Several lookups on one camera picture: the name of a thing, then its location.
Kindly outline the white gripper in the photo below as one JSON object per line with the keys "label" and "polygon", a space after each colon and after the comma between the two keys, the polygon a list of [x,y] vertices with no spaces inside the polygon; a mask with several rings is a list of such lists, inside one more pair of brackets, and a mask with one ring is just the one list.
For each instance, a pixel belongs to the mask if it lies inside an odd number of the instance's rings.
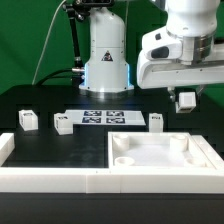
{"label": "white gripper", "polygon": [[138,56],[137,83],[142,89],[167,88],[172,102],[175,87],[199,85],[200,100],[206,84],[224,83],[224,42],[213,32],[202,36],[174,35],[166,27],[142,37]]}

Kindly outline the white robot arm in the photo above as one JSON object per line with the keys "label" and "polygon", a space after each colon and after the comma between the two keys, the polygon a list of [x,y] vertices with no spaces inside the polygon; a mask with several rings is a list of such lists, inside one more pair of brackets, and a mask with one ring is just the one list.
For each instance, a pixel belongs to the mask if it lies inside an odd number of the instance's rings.
{"label": "white robot arm", "polygon": [[[137,84],[143,89],[224,83],[224,44],[217,44],[221,0],[149,0],[168,15],[166,25],[142,37]],[[91,56],[84,91],[131,90],[125,61],[125,24],[108,10],[114,0],[81,0],[90,12]]]}

